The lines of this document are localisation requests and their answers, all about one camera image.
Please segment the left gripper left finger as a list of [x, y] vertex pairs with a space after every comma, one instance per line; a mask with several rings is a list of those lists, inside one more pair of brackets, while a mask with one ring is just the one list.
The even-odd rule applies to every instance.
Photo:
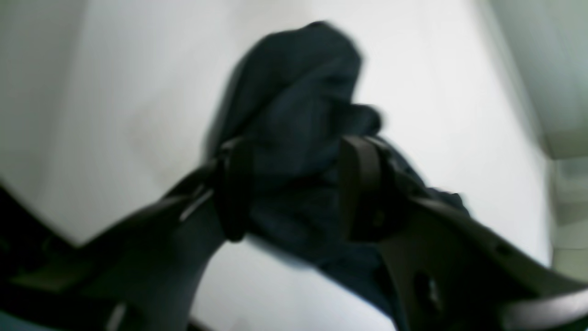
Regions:
[[253, 147], [227, 141], [162, 199], [1, 283], [3, 331], [185, 331], [200, 279], [249, 224]]

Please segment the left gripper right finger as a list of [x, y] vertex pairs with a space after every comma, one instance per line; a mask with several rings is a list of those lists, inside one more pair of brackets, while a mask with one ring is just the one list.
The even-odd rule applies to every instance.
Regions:
[[587, 285], [438, 201], [371, 137], [340, 140], [344, 236], [374, 243], [411, 331], [585, 331]]

